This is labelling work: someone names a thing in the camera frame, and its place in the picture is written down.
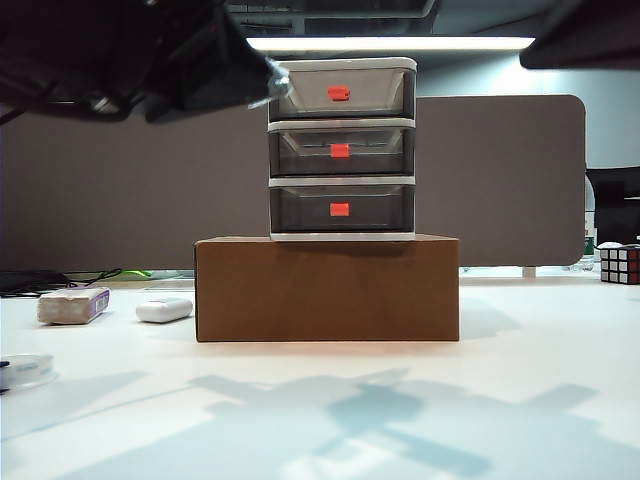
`eraser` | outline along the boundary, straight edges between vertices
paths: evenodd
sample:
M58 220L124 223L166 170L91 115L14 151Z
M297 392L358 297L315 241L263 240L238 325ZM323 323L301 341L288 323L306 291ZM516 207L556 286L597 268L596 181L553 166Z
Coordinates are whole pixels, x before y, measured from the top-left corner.
M109 305L106 287L63 288L45 293L38 301L38 321L58 325L89 323Z

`plastic drawer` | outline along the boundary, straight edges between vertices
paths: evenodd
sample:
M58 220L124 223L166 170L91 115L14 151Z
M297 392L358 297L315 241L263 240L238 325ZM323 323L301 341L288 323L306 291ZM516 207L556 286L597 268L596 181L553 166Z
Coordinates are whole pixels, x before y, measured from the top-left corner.
M281 62L291 89L269 104L269 121L415 116L416 63L410 58Z
M413 175L415 122L405 118L269 124L271 176Z
M271 188L271 231L413 232L413 185Z

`white eraser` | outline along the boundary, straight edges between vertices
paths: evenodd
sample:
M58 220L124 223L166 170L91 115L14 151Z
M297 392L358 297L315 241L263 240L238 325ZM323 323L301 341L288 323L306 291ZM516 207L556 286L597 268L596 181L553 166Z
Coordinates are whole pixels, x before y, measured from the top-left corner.
M136 307L136 315L143 322L166 323L188 317L193 303L186 298L161 298L150 300Z
M106 287L62 288L38 300L38 321L59 325L89 323L109 305Z

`rubik's cube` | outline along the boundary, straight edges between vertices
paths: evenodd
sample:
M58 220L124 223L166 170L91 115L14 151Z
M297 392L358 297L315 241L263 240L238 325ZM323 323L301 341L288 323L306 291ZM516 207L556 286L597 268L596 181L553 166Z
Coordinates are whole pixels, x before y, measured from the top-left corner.
M603 248L600 259L603 282L640 284L640 247Z

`red drawer handle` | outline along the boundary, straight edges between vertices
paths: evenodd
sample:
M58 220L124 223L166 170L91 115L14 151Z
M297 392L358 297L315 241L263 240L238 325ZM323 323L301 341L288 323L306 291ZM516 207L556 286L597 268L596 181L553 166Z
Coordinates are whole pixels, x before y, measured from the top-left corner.
M346 85L331 85L327 88L329 98L334 102L346 102L349 100L351 91Z
M349 158L351 149L348 143L333 143L331 145L331 158Z
M331 203L329 205L329 214L332 217L348 217L349 204L348 203Z

